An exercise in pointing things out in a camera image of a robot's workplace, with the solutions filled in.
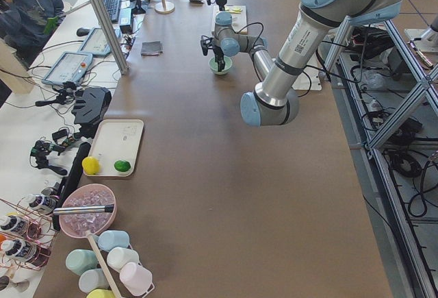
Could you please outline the steel tongs on pink bowl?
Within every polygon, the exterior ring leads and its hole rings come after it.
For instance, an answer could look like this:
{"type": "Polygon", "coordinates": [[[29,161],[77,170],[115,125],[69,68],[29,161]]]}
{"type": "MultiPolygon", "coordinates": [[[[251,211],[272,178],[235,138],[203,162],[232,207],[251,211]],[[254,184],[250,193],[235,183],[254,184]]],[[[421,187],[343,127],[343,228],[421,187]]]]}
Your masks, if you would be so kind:
{"type": "Polygon", "coordinates": [[[97,214],[97,213],[112,213],[115,211],[116,206],[114,204],[106,206],[78,206],[68,208],[56,208],[53,211],[53,215],[69,215],[69,214],[97,214]]]}

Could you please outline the pink ribbed bowl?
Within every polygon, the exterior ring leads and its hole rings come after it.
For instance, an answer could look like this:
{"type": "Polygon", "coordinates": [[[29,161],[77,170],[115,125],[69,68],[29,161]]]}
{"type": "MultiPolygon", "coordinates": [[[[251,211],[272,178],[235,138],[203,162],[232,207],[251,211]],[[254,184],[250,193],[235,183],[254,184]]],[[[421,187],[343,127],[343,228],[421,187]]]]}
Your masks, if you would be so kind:
{"type": "Polygon", "coordinates": [[[103,184],[87,184],[71,193],[62,204],[63,208],[101,207],[102,211],[87,211],[59,215],[61,230],[71,238],[84,238],[86,232],[99,235],[114,222],[117,213],[116,198],[103,184]]]}

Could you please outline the upper lemon slice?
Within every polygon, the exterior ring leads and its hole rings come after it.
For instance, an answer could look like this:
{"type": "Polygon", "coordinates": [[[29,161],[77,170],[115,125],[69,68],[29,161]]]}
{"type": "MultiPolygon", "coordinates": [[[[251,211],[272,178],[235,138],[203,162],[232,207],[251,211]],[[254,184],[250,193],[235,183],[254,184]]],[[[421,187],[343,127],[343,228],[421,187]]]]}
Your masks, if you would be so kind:
{"type": "Polygon", "coordinates": [[[233,14],[240,14],[243,12],[243,10],[239,7],[230,7],[227,9],[227,11],[233,14]]]}

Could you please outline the bamboo cutting board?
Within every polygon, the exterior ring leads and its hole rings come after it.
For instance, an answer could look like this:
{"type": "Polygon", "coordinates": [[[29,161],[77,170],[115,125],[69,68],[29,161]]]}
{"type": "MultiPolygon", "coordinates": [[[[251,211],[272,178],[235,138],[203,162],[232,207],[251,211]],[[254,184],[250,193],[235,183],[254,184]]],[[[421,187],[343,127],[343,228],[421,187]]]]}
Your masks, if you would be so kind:
{"type": "MultiPolygon", "coordinates": [[[[241,34],[247,34],[248,28],[246,26],[248,25],[248,23],[247,23],[247,15],[246,15],[246,6],[245,5],[227,5],[225,7],[225,10],[227,11],[227,9],[230,7],[239,7],[243,10],[243,12],[240,14],[230,13],[232,16],[232,28],[236,32],[240,32],[241,34]]],[[[212,16],[211,16],[211,32],[212,33],[214,33],[216,15],[219,12],[220,11],[219,11],[218,6],[214,5],[213,11],[212,11],[212,16]]]]}

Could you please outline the grey folded cloth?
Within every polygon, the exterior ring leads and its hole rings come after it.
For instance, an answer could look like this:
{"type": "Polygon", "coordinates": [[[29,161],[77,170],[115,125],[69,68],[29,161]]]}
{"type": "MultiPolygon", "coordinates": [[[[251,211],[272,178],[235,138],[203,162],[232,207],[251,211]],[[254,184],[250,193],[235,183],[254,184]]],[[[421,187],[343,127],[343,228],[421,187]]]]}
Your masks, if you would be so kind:
{"type": "Polygon", "coordinates": [[[143,42],[140,55],[159,55],[163,52],[162,43],[160,41],[143,42]]]}

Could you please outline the black keyboard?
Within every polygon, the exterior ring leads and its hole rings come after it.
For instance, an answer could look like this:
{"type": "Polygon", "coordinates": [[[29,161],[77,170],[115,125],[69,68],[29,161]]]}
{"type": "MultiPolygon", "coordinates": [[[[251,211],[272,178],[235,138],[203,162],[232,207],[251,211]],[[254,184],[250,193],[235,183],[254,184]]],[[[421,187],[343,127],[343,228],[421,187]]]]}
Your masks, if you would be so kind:
{"type": "Polygon", "coordinates": [[[121,0],[103,0],[103,5],[111,22],[116,23],[119,18],[121,0]]]}

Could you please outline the far teach pendant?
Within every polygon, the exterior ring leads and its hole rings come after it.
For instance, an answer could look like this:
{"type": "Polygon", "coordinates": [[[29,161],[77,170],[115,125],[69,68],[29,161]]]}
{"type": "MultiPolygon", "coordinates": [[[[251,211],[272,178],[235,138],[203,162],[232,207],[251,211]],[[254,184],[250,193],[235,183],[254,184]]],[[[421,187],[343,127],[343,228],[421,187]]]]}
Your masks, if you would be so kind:
{"type": "Polygon", "coordinates": [[[91,53],[98,58],[104,58],[111,53],[105,34],[100,27],[93,27],[90,30],[78,51],[91,53]]]}

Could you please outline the teach pendant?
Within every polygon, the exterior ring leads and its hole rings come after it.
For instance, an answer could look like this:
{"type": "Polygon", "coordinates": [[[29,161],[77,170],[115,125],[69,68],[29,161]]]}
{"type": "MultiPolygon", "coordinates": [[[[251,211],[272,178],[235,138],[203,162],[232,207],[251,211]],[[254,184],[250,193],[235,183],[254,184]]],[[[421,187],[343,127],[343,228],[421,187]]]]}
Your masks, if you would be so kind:
{"type": "Polygon", "coordinates": [[[42,83],[63,86],[64,83],[70,82],[79,86],[92,62],[91,53],[66,51],[44,76],[42,83]]]}
{"type": "Polygon", "coordinates": [[[93,27],[90,30],[78,51],[91,53],[98,58],[104,58],[111,53],[105,34],[100,27],[93,27]]]}

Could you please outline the beige rabbit tray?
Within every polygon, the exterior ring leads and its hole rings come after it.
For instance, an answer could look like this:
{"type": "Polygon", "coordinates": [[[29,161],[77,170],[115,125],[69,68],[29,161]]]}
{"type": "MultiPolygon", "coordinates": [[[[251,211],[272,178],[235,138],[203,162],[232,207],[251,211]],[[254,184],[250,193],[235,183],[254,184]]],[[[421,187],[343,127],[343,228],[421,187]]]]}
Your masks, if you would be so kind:
{"type": "Polygon", "coordinates": [[[144,122],[140,119],[105,119],[99,124],[88,156],[98,159],[100,171],[89,177],[127,177],[135,169],[144,122]],[[131,170],[120,173],[114,169],[117,160],[127,160],[131,170]]]}

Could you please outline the green lime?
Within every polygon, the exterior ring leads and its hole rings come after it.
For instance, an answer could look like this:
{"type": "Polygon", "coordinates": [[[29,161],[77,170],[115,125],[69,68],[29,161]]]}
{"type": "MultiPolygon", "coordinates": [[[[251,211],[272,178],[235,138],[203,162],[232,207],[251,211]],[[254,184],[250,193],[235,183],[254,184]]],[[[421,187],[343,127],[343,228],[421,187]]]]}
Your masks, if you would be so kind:
{"type": "Polygon", "coordinates": [[[131,164],[127,160],[117,160],[114,163],[114,169],[120,173],[126,173],[131,170],[131,164]]]}

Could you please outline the near teach pendant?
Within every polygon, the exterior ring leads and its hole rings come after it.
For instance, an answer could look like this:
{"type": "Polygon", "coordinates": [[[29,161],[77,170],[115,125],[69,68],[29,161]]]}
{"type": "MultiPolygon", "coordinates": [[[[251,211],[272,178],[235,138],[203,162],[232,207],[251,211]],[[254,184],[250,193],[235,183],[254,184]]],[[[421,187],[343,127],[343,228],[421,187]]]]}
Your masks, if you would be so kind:
{"type": "Polygon", "coordinates": [[[63,86],[64,83],[70,82],[79,86],[92,62],[91,53],[66,51],[44,76],[42,83],[63,86]]]}

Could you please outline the yellow lemon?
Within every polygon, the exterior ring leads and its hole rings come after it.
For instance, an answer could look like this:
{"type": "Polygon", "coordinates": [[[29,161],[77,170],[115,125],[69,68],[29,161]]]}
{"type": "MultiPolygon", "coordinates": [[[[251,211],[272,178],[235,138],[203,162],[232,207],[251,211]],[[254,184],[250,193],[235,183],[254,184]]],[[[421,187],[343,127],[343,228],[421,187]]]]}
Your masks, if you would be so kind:
{"type": "Polygon", "coordinates": [[[84,158],[81,165],[86,175],[96,175],[100,171],[99,161],[93,156],[84,158]]]}

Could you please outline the seated person in hoodie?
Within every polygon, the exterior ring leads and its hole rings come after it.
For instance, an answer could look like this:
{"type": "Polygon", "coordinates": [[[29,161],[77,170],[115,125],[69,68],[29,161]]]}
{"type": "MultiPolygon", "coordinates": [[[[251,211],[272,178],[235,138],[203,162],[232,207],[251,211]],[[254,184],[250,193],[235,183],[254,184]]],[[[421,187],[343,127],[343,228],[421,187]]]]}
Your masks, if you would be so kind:
{"type": "Polygon", "coordinates": [[[62,0],[5,0],[9,10],[1,14],[1,38],[16,49],[26,65],[33,63],[50,35],[44,33],[49,18],[62,13],[62,0]]]}

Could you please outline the pale blue plastic cup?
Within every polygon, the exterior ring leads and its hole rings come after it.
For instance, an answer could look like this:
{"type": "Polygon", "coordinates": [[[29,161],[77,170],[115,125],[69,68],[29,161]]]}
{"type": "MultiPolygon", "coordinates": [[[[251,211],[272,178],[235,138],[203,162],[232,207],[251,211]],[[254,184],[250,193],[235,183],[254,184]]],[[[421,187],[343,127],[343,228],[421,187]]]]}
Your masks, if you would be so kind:
{"type": "Polygon", "coordinates": [[[98,239],[99,249],[110,252],[115,247],[128,248],[130,237],[126,231],[106,230],[98,239]]]}

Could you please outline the white plastic cup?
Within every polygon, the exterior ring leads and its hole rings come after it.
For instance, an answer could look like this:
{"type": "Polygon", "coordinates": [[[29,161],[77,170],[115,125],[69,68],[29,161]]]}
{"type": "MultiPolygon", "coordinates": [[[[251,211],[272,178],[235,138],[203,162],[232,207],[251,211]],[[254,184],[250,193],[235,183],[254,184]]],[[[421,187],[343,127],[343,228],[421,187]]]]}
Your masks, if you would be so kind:
{"type": "Polygon", "coordinates": [[[135,264],[140,262],[138,253],[132,249],[115,247],[107,255],[107,265],[118,273],[130,262],[135,264]]]}

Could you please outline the pink plastic cup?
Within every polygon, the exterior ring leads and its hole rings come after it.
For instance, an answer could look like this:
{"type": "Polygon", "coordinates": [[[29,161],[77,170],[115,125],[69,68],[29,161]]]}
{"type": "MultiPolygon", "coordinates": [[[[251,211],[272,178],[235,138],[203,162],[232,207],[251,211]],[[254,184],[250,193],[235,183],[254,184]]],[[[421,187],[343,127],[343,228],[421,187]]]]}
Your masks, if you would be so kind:
{"type": "Polygon", "coordinates": [[[128,262],[119,273],[120,281],[135,297],[149,294],[155,287],[153,274],[135,262],[128,262]]]}

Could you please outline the pale green plastic cup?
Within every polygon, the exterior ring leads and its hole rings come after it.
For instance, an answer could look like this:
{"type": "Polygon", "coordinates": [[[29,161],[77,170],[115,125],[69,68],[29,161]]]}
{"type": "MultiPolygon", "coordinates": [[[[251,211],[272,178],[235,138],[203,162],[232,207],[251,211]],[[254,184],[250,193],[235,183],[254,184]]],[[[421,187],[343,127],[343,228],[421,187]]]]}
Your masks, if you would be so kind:
{"type": "Polygon", "coordinates": [[[98,265],[95,253],[88,249],[74,249],[66,257],[66,268],[76,275],[95,269],[98,265]]]}

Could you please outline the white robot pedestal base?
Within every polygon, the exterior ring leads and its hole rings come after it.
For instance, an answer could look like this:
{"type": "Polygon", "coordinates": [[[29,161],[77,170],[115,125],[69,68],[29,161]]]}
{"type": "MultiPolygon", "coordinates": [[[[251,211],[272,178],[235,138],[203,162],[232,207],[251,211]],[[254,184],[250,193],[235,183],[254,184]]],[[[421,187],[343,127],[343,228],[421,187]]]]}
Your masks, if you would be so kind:
{"type": "Polygon", "coordinates": [[[319,78],[319,70],[307,67],[296,79],[292,88],[294,90],[321,90],[322,84],[319,78]]]}

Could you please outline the aluminium frame post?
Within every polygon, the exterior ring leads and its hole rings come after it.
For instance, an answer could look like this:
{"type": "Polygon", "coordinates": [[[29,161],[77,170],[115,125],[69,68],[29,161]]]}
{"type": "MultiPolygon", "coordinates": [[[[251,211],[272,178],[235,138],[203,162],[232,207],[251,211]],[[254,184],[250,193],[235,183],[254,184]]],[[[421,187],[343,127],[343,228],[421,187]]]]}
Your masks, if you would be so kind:
{"type": "Polygon", "coordinates": [[[102,0],[90,0],[94,13],[98,19],[99,25],[103,30],[106,40],[109,44],[110,51],[114,56],[118,69],[122,75],[129,70],[125,56],[120,48],[118,39],[116,37],[112,22],[108,16],[107,10],[102,0]]]}

